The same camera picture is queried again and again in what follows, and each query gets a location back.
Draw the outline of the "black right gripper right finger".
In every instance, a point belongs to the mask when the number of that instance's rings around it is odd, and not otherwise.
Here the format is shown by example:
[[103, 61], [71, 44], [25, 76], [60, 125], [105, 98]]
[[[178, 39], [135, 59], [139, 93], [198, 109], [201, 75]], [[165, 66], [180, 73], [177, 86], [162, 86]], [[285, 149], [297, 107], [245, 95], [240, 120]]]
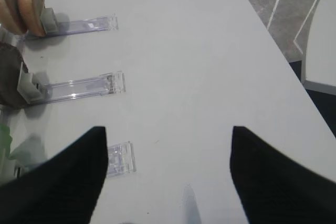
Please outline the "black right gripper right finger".
[[335, 183], [244, 126], [234, 126], [229, 162], [249, 223], [335, 223]]

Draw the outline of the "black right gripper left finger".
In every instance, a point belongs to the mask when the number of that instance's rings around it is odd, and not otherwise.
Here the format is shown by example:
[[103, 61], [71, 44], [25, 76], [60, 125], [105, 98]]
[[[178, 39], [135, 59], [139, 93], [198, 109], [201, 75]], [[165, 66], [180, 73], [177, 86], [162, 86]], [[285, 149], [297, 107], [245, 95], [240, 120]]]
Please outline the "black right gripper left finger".
[[1, 186], [1, 223], [89, 223], [108, 168], [95, 126], [33, 171]]

